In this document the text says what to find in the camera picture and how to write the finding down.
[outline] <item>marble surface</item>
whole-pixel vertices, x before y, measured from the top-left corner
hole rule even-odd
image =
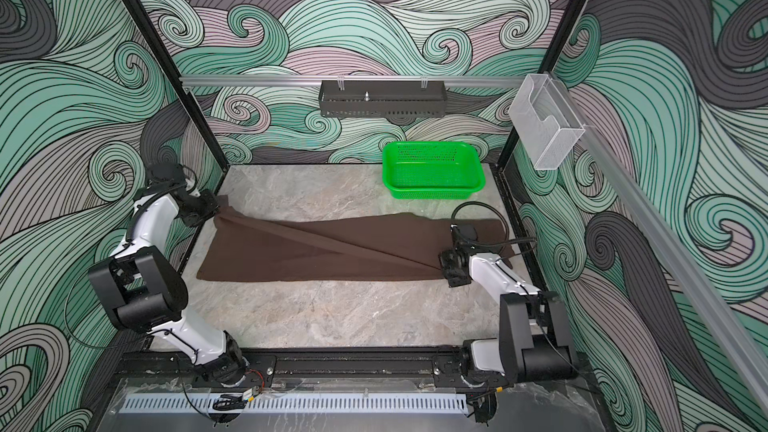
[[[487,165],[486,185],[469,200],[504,212]],[[380,165],[236,166],[220,190],[247,216],[292,221],[413,212],[449,218],[461,200],[396,200],[382,184]],[[464,218],[492,218],[466,207]],[[459,345],[498,336],[498,306],[479,284],[449,288],[443,280],[417,282],[206,282],[195,275],[214,238],[205,224],[184,280],[189,308],[229,331],[241,347]],[[528,280],[521,257],[513,269]],[[168,343],[156,339],[153,350]]]

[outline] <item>brown cloth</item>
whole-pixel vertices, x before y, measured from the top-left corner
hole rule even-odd
[[[462,220],[481,242],[505,239],[498,220]],[[414,216],[267,221],[222,207],[216,236],[197,278],[221,282],[440,279],[440,252],[451,248],[451,220]]]

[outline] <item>horizontal metal rod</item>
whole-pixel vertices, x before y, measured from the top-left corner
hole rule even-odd
[[[320,87],[324,80],[441,80],[446,87],[516,89],[525,76],[289,76],[267,74],[181,76],[185,87]]]

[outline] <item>green plastic basket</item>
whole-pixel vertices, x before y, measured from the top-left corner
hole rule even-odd
[[[467,198],[485,187],[478,153],[464,142],[390,142],[382,162],[394,198]]]

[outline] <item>swirl patterned wallpaper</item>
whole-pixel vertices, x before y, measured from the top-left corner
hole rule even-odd
[[[535,72],[568,0],[141,0],[183,74],[514,76]],[[232,163],[380,162],[456,140],[495,162],[516,90],[456,89],[449,116],[328,119],[318,89],[201,87]]]
[[[589,0],[555,72],[768,351],[768,0]],[[768,430],[749,391],[577,145],[514,151],[514,198],[620,430]]]
[[[88,266],[124,233],[144,164],[221,170],[120,0],[0,0],[0,429],[83,430],[114,329]],[[193,229],[172,227],[178,264]]]

